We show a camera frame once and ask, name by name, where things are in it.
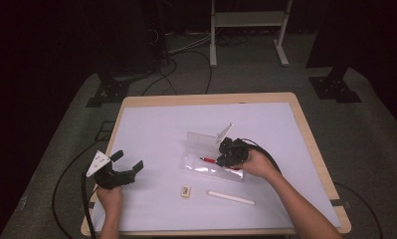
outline small white block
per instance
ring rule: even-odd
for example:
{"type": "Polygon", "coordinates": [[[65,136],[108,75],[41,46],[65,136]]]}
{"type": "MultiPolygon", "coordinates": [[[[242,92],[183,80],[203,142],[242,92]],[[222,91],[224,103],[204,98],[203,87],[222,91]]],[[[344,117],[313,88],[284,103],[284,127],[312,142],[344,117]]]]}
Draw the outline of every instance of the small white block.
{"type": "Polygon", "coordinates": [[[182,197],[190,197],[191,196],[191,187],[183,186],[181,195],[182,195],[182,197]]]}

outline pen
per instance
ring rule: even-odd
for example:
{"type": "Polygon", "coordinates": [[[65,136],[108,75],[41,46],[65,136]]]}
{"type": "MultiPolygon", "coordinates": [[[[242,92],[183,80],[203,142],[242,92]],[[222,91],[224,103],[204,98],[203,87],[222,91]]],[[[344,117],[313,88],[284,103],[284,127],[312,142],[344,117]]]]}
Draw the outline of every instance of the pen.
{"type": "MultiPolygon", "coordinates": [[[[201,160],[203,160],[203,161],[206,161],[206,162],[210,162],[210,163],[216,163],[216,160],[215,159],[213,159],[213,158],[209,158],[209,157],[199,157],[199,159],[201,159],[201,160]]],[[[238,167],[229,167],[230,169],[233,169],[233,170],[239,170],[239,169],[241,169],[241,168],[238,168],[238,167]]]]}
{"type": "Polygon", "coordinates": [[[206,162],[216,163],[215,159],[208,158],[208,157],[199,157],[199,159],[204,160],[206,162]]]}

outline chalk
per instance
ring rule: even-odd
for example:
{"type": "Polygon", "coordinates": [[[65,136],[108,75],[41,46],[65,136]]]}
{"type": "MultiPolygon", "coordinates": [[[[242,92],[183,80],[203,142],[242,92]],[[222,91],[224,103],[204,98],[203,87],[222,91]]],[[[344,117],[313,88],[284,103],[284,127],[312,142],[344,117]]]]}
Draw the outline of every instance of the chalk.
{"type": "Polygon", "coordinates": [[[237,201],[237,202],[242,202],[242,203],[246,203],[246,204],[250,204],[250,205],[255,205],[255,201],[251,201],[251,200],[240,198],[240,197],[236,197],[236,196],[226,195],[226,194],[223,194],[223,193],[220,193],[220,192],[208,191],[207,194],[208,195],[212,195],[212,196],[216,196],[216,197],[221,197],[221,198],[228,199],[228,200],[232,200],[232,201],[237,201]]]}

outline shelf leg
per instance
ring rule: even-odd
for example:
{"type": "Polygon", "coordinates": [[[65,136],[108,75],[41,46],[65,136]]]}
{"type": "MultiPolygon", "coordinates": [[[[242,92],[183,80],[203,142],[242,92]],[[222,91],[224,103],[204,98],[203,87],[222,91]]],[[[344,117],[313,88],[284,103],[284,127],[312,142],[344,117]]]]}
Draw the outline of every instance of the shelf leg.
{"type": "Polygon", "coordinates": [[[274,41],[276,51],[278,52],[280,61],[282,63],[282,66],[284,67],[287,67],[289,65],[289,61],[288,58],[286,57],[285,51],[283,50],[282,43],[283,43],[283,38],[285,36],[286,26],[288,25],[289,15],[291,13],[292,2],[293,0],[289,0],[287,3],[285,16],[283,17],[282,27],[280,29],[279,38],[274,41]]]}
{"type": "Polygon", "coordinates": [[[211,0],[211,44],[210,44],[210,66],[217,67],[216,55],[216,6],[215,0],[211,0]]]}

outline clear plastic bag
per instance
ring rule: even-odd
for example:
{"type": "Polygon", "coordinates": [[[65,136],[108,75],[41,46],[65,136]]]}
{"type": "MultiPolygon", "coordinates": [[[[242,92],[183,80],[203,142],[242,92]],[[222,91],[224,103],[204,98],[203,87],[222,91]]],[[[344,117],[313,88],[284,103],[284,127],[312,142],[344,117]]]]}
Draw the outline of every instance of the clear plastic bag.
{"type": "Polygon", "coordinates": [[[237,182],[244,181],[244,170],[221,167],[215,163],[215,159],[220,155],[215,146],[217,140],[215,136],[188,131],[182,169],[237,182]]]}

